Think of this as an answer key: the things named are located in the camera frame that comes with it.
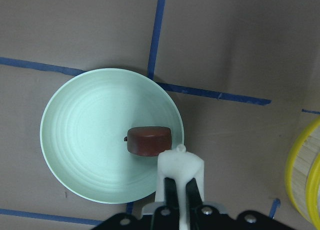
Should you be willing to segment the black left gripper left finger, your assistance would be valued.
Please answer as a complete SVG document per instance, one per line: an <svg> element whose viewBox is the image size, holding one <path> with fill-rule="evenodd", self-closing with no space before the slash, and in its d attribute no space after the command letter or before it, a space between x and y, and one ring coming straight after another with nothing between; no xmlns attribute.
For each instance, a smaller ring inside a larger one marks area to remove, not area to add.
<svg viewBox="0 0 320 230"><path fill-rule="evenodd" d="M163 182L164 201L154 210L150 229L179 229L180 208L176 182L168 177Z"/></svg>

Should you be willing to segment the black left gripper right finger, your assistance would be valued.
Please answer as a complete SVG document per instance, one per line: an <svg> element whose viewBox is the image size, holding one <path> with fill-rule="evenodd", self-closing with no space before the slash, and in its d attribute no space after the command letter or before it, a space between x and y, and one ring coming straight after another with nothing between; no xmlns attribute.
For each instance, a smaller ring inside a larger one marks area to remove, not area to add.
<svg viewBox="0 0 320 230"><path fill-rule="evenodd" d="M190 229L206 229L213 208L203 203L195 178L186 184L185 191Z"/></svg>

